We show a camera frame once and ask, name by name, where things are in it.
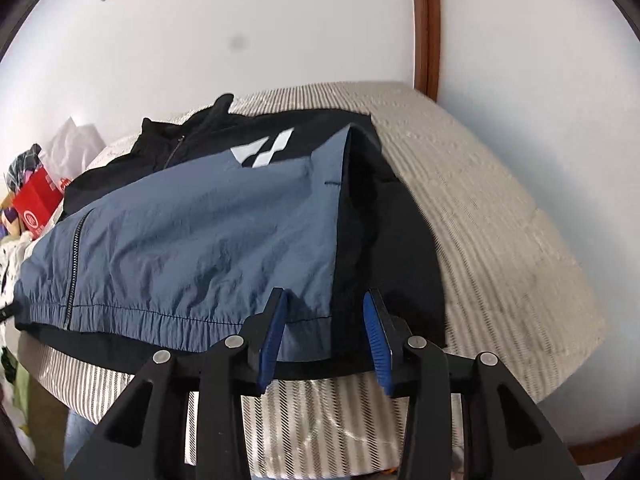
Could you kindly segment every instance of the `black zipper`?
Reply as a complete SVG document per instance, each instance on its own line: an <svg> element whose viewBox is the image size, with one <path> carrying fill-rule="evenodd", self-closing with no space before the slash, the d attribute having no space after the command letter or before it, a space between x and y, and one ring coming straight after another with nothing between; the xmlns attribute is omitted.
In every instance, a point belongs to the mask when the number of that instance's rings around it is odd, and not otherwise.
<svg viewBox="0 0 640 480"><path fill-rule="evenodd" d="M74 308L74 298L76 296L76 281L78 280L78 258L80 252L80 233L82 231L82 226L84 225L84 221L89 216L89 213L93 211L93 209L87 211L85 215L78 222L78 227L76 227L76 232L74 233L74 241L72 245L72 254L71 254L71 282L69 284L69 295L66 298L66 311L65 311L65 322L64 329L69 330L69 326L71 325L71 312Z"/></svg>
<svg viewBox="0 0 640 480"><path fill-rule="evenodd" d="M178 151L178 148L180 148L180 146L182 145L183 142L184 142L184 136L182 136L182 137L180 137L180 139L178 139L178 144L176 144L175 148L173 149L173 151L171 153L169 153L169 157L167 158L164 166L162 167L163 170L166 170L166 167L169 165L169 162L174 157L175 152Z"/></svg>

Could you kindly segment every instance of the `wall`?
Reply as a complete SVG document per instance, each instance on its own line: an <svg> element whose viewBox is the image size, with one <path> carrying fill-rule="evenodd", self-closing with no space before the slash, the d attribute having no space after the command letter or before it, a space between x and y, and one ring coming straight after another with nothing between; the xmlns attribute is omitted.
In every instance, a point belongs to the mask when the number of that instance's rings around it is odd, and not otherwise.
<svg viewBox="0 0 640 480"><path fill-rule="evenodd" d="M413 81L413 0L40 0L0 62L0 168L72 116L105 140L223 92Z"/></svg>
<svg viewBox="0 0 640 480"><path fill-rule="evenodd" d="M640 423L640 42L611 0L442 0L439 103L513 170L596 288L607 341L542 403L569 442Z"/></svg>

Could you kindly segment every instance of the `red paper bag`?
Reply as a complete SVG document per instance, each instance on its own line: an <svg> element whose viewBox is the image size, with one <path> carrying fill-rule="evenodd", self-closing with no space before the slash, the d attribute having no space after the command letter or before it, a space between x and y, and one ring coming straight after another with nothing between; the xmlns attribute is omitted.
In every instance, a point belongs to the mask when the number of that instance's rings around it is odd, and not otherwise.
<svg viewBox="0 0 640 480"><path fill-rule="evenodd" d="M47 170L39 168L14 198L14 207L33 238L40 236L44 226L62 200Z"/></svg>

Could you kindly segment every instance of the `white patterned fabric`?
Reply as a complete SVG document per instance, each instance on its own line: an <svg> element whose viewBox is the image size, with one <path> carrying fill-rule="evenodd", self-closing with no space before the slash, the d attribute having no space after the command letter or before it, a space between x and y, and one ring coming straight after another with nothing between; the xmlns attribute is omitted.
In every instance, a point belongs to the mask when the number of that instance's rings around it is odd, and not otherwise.
<svg viewBox="0 0 640 480"><path fill-rule="evenodd" d="M370 113L387 160L429 219L446 294L447 351L494 352L535 401L574 373L603 341L605 323L578 263L527 191L468 130L403 84L330 83L237 98L255 115L338 107ZM172 121L184 122L196 110ZM105 148L91 167L127 153ZM79 362L23 335L19 358L54 396L98 422L130 377ZM196 397L185 459L195 460ZM386 398L374 375L274 381L242 408L256 476L331 478L399 463L406 400ZM454 446L462 416L454 397Z"/></svg>

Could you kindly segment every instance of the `white logo on red bag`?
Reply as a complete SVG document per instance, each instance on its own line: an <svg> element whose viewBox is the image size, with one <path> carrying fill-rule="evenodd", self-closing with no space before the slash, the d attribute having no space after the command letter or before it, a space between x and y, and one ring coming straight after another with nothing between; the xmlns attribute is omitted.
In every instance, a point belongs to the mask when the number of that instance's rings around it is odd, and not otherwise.
<svg viewBox="0 0 640 480"><path fill-rule="evenodd" d="M27 224L31 229L37 229L40 225L38 219L36 218L36 215L34 215L31 211L25 211L22 216L24 218L25 224Z"/></svg>

